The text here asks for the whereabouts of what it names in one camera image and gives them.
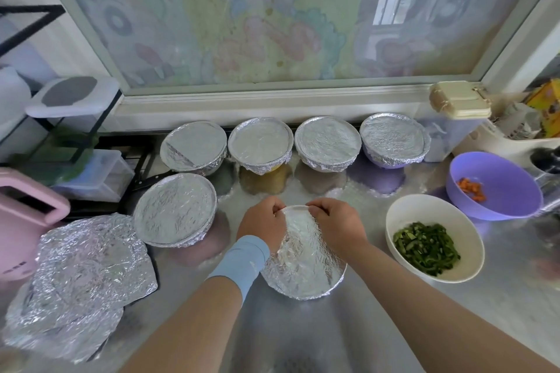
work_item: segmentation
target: beige plastic basket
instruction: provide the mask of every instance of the beige plastic basket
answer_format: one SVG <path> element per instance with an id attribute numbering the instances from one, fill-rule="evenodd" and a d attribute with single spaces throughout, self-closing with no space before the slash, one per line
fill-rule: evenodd
<path id="1" fill-rule="evenodd" d="M 499 117 L 511 102 L 522 101 L 526 93 L 510 93 L 490 96 L 492 114 Z M 532 140 L 511 140 L 503 136 L 490 120 L 479 125 L 452 150 L 453 155 L 464 152 L 484 151 L 507 158 L 517 165 L 528 166 L 529 155 L 538 147 L 551 149 L 560 146 L 560 137 Z"/>

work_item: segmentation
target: pink kettle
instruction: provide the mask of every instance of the pink kettle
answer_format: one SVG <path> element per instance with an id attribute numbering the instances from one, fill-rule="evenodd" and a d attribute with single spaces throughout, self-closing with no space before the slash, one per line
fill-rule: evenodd
<path id="1" fill-rule="evenodd" d="M 70 213 L 70 203 L 11 168 L 0 168 L 2 186 L 17 189 L 53 207 L 44 214 L 0 193 L 0 281 L 7 282 L 33 274 L 39 238 Z"/>

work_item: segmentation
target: beige lid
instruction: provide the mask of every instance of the beige lid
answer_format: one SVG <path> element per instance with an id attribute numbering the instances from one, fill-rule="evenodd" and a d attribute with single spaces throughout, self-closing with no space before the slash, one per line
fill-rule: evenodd
<path id="1" fill-rule="evenodd" d="M 479 90 L 480 85 L 469 81 L 440 81 L 430 87 L 430 104 L 452 119 L 488 118 L 490 101 Z"/>

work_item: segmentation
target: yellow package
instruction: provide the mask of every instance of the yellow package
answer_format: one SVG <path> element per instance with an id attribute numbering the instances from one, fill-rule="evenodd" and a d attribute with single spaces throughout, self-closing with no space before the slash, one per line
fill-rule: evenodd
<path id="1" fill-rule="evenodd" d="M 525 103 L 541 114 L 544 137 L 560 137 L 560 80 L 552 79 L 531 93 Z"/>

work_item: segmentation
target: person's right arm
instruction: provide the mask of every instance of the person's right arm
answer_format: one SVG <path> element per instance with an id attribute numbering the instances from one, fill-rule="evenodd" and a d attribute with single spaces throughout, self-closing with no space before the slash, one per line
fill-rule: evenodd
<path id="1" fill-rule="evenodd" d="M 329 198 L 307 204 L 333 252 L 360 275 L 428 372 L 560 372 L 371 245 L 356 210 Z"/>

